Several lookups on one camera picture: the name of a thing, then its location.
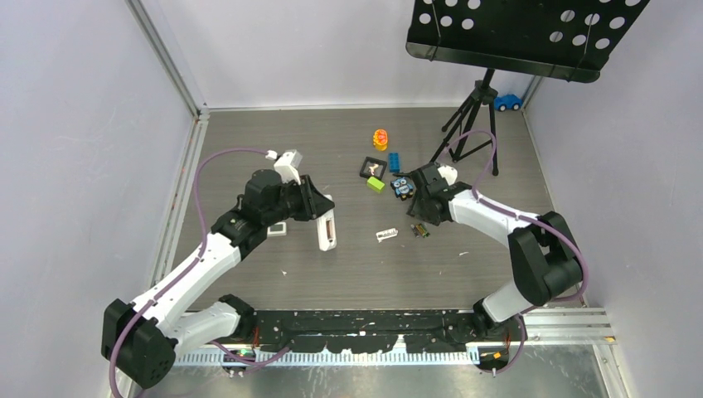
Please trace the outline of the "gold green battery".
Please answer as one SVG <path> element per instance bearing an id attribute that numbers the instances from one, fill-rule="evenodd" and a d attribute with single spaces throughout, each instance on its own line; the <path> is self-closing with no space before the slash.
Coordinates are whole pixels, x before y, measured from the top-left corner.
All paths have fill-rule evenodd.
<path id="1" fill-rule="evenodd" d="M 425 226 L 423 226 L 421 223 L 417 224 L 417 225 L 416 225 L 416 228 L 418 229 L 419 233 L 420 233 L 424 238 L 426 238 L 426 237 L 429 236 L 429 231 L 428 231 L 428 230 L 425 228 Z"/>

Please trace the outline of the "white battery cover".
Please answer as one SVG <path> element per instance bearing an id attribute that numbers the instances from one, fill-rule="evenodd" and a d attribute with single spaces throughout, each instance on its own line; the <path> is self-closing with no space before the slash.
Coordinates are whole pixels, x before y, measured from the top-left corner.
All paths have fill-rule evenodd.
<path id="1" fill-rule="evenodd" d="M 378 242 L 394 238 L 398 235 L 399 231 L 396 228 L 390 228 L 383 231 L 376 232 L 376 239 Z"/>

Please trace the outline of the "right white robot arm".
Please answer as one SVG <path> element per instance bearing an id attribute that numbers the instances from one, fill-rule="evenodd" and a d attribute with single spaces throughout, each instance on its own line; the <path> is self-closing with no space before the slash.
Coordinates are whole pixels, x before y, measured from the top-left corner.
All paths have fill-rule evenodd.
<path id="1" fill-rule="evenodd" d="M 408 215 L 438 226 L 445 221 L 469 226 L 509 251 L 511 281 L 476 302 L 472 332 L 494 340 L 507 320 L 584 287 L 587 266 L 564 217 L 518 211 L 481 194 L 465 182 L 449 182 L 449 168 L 428 163 L 410 172 L 415 195 Z"/>

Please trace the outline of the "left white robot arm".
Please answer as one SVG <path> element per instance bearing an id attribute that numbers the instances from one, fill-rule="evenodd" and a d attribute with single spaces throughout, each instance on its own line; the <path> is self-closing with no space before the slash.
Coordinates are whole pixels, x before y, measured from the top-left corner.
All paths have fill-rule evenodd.
<path id="1" fill-rule="evenodd" d="M 144 390 L 157 385 L 174 362 L 221 337 L 247 342 L 255 330 L 254 310 L 238 298 L 225 297 L 186 316 L 215 281 L 235 268 L 282 221 L 316 221 L 322 250 L 336 244 L 329 194 L 308 175 L 285 181 L 271 169 L 254 172 L 234 208 L 220 216 L 197 248 L 150 290 L 126 303 L 117 298 L 105 311 L 101 354 L 110 371 L 121 371 Z"/>

